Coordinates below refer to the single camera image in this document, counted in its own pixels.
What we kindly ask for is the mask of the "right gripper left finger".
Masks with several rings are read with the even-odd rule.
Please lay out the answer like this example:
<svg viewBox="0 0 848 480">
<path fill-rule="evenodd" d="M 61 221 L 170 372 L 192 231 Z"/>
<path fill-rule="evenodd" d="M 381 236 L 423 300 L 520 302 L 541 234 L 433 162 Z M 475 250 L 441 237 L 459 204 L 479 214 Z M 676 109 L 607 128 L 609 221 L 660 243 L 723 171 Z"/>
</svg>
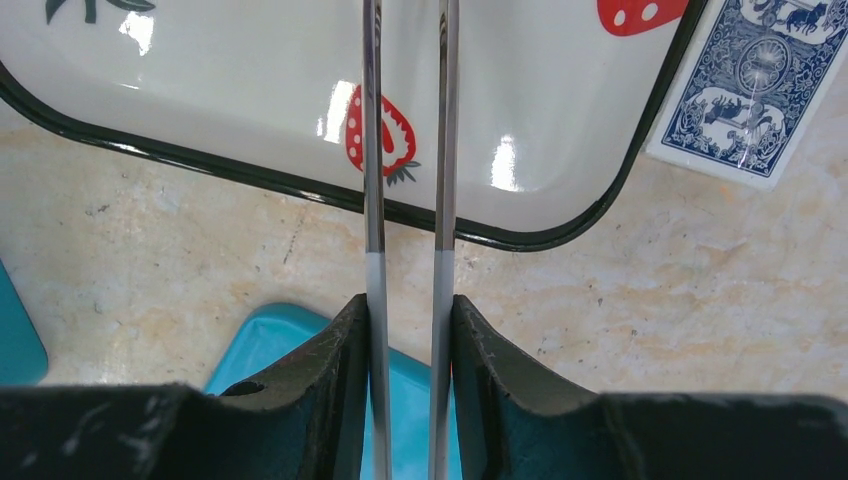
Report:
<svg viewBox="0 0 848 480">
<path fill-rule="evenodd" d="M 369 313 L 354 296 L 317 335 L 220 395 L 179 383 L 5 387 L 5 479 L 356 479 Z"/>
</svg>

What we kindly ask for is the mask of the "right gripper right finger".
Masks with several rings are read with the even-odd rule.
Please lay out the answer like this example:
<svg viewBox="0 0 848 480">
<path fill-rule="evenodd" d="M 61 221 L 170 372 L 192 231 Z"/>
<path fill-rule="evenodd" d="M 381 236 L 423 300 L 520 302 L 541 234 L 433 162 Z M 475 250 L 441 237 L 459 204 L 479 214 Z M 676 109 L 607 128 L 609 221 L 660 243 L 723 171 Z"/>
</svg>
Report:
<svg viewBox="0 0 848 480">
<path fill-rule="evenodd" d="M 595 393 L 499 334 L 458 295 L 451 363 L 466 479 L 843 479 L 831 397 Z"/>
</svg>

